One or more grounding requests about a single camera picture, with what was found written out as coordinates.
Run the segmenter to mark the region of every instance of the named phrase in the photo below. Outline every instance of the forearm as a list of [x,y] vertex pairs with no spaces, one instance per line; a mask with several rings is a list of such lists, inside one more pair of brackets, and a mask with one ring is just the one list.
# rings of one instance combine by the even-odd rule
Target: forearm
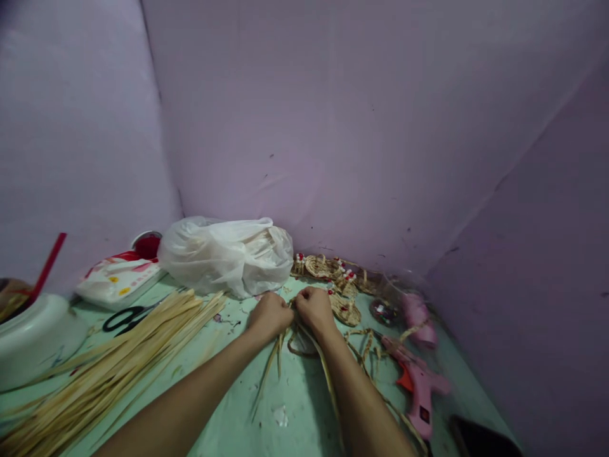
[[185,456],[239,374],[266,345],[246,331],[142,409],[96,457]]
[[408,440],[337,329],[317,335],[355,456],[414,456]]

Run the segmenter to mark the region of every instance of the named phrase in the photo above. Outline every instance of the orange trigger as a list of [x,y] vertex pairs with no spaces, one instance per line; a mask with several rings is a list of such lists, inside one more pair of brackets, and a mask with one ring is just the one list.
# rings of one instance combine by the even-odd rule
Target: orange trigger
[[402,367],[403,373],[402,377],[397,380],[396,384],[401,385],[404,389],[412,392],[414,387],[412,386],[412,379],[410,379],[410,375],[408,373],[408,367],[403,363],[400,363],[400,366]]

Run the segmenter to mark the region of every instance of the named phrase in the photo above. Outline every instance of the white bowl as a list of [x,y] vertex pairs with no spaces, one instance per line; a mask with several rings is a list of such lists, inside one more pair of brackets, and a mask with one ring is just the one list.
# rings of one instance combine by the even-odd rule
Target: white bowl
[[41,294],[27,310],[0,325],[0,392],[65,362],[88,330],[64,297]]

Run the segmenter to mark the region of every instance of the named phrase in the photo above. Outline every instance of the red straw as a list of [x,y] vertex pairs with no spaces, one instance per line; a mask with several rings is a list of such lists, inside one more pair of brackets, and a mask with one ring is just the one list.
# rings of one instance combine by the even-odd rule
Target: red straw
[[46,263],[44,264],[43,271],[40,273],[40,276],[38,277],[38,281],[36,281],[34,290],[30,294],[30,299],[28,300],[30,304],[34,303],[36,301],[36,299],[38,298],[38,296],[40,295],[40,291],[43,289],[44,283],[46,282],[46,279],[49,277],[51,268],[53,268],[53,264],[55,263],[55,260],[57,259],[57,254],[59,254],[59,251],[62,248],[65,237],[67,237],[67,234],[65,234],[65,233],[60,233],[59,236],[57,237],[57,241],[55,241],[53,250],[49,254],[49,258],[46,260]]

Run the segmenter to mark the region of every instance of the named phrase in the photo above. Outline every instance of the phone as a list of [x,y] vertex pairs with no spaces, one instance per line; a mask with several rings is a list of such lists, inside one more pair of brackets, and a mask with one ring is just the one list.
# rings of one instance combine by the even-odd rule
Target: phone
[[460,416],[451,416],[449,424],[462,457],[523,457],[511,439],[490,428]]

